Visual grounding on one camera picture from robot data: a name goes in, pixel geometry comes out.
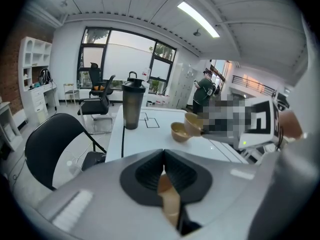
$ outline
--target black chair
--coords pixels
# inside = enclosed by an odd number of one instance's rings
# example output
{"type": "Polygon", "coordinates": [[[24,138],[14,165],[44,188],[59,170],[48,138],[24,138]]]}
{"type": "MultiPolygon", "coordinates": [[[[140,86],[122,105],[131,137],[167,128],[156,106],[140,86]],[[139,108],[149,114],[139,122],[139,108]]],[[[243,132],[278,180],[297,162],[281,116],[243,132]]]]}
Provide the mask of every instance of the black chair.
{"type": "Polygon", "coordinates": [[[55,190],[52,183],[58,160],[65,148],[81,133],[85,133],[93,144],[93,151],[87,153],[81,167],[85,171],[95,164],[103,163],[107,152],[72,115],[55,114],[31,133],[24,153],[26,164],[37,181],[55,190]],[[103,153],[96,152],[96,146],[103,153]]]}
{"type": "Polygon", "coordinates": [[[93,97],[93,98],[81,98],[79,99],[79,111],[78,115],[81,116],[83,127],[87,129],[84,115],[90,115],[94,121],[96,120],[107,120],[111,119],[111,130],[110,131],[96,131],[95,124],[93,124],[93,132],[89,132],[90,134],[108,134],[111,133],[114,120],[112,117],[93,117],[93,115],[106,115],[109,111],[109,104],[110,101],[106,95],[108,88],[110,86],[110,83],[115,78],[115,74],[110,77],[110,79],[107,81],[107,84],[102,91],[102,94],[99,95],[99,97],[93,97]]]}
{"type": "MultiPolygon", "coordinates": [[[[91,63],[91,67],[89,69],[89,76],[92,82],[92,88],[91,91],[89,92],[89,98],[91,98],[91,95],[93,96],[101,96],[104,92],[104,90],[102,90],[103,88],[106,88],[106,86],[108,85],[108,81],[109,80],[103,80],[100,81],[100,72],[101,70],[98,68],[98,64],[97,63],[91,63]]],[[[108,89],[106,92],[106,95],[109,96],[114,92],[113,89],[108,89]]]]}

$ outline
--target fluorescent light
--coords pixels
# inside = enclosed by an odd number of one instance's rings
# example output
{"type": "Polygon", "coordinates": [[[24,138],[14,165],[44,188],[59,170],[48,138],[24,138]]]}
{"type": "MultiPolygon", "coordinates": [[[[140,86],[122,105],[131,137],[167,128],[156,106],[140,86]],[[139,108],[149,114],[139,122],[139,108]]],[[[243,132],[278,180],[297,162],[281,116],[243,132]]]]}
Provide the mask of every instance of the fluorescent light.
{"type": "Polygon", "coordinates": [[[200,25],[202,27],[204,27],[204,29],[206,31],[209,32],[209,34],[213,37],[213,38],[218,38],[220,37],[219,34],[215,31],[215,29],[209,24],[209,22],[202,17],[199,12],[197,12],[195,9],[193,9],[189,4],[187,4],[186,2],[182,2],[178,5],[178,8],[185,11],[187,14],[189,14],[192,18],[194,18],[197,22],[200,23],[200,25]]]}

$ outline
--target chair armrest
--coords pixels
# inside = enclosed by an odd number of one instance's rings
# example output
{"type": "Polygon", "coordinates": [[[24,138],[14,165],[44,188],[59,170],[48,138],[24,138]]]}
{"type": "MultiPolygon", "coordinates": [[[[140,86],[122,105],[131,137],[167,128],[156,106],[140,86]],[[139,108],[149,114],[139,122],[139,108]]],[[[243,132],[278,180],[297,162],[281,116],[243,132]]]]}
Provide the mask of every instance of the chair armrest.
{"type": "Polygon", "coordinates": [[[91,90],[89,91],[89,98],[91,96],[91,94],[102,94],[104,91],[103,90],[91,90]]]}
{"type": "Polygon", "coordinates": [[[95,102],[95,101],[102,101],[102,98],[81,98],[79,99],[79,105],[83,102],[95,102]]]}

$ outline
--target white cabinet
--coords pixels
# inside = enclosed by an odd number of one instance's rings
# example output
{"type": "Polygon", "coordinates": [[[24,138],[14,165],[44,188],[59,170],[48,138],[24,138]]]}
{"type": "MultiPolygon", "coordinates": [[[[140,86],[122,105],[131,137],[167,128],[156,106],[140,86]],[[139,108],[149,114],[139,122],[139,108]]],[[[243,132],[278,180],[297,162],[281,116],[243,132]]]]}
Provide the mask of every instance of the white cabinet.
{"type": "Polygon", "coordinates": [[[39,106],[43,107],[45,115],[48,116],[45,93],[50,98],[47,103],[50,103],[51,107],[59,106],[55,83],[30,89],[30,86],[35,84],[32,79],[34,67],[49,68],[51,47],[51,43],[28,36],[21,40],[18,60],[19,90],[25,115],[31,122],[39,122],[36,114],[39,106]]]}
{"type": "Polygon", "coordinates": [[[179,63],[176,65],[169,91],[170,109],[180,110],[187,106],[196,73],[195,69],[186,64],[179,63]]]}

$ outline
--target person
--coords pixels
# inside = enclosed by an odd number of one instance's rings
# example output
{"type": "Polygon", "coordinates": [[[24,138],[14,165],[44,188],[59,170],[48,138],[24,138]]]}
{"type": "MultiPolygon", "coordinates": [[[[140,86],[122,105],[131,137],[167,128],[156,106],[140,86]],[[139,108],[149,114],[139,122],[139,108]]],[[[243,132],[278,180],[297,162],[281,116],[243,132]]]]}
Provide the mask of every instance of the person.
{"type": "Polygon", "coordinates": [[[193,113],[196,115],[202,113],[204,107],[209,105],[209,100],[215,91],[214,84],[211,81],[212,71],[206,69],[203,73],[204,78],[200,82],[194,81],[196,91],[193,96],[193,113]]]}

